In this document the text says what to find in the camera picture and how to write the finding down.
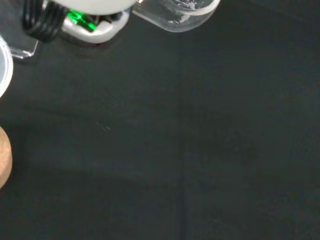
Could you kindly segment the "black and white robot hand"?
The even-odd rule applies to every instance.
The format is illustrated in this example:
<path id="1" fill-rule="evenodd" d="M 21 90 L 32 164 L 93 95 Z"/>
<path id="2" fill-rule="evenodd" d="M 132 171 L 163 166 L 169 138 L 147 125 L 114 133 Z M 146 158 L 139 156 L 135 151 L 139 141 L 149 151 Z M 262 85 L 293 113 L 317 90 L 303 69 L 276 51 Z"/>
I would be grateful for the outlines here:
<path id="1" fill-rule="evenodd" d="M 24 32 L 43 43 L 59 32 L 99 45 L 115 37 L 128 23 L 134 0 L 25 0 Z"/>

